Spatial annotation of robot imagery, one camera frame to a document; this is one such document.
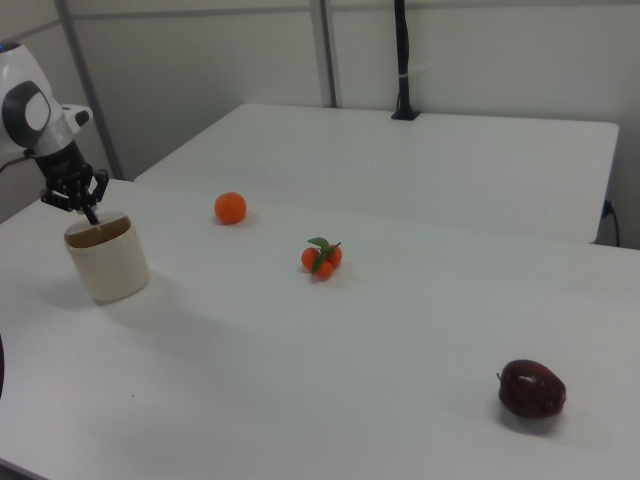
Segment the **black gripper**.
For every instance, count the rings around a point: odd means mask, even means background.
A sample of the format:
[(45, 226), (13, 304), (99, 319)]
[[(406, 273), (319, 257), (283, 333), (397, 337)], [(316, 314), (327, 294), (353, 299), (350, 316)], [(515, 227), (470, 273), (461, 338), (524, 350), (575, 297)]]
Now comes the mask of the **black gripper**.
[[(36, 156), (35, 162), (45, 177), (41, 201), (66, 212), (83, 214), (91, 225), (97, 225), (96, 209), (109, 183), (108, 171), (94, 171), (75, 141), (56, 153)], [(93, 179), (95, 187), (90, 192)]]

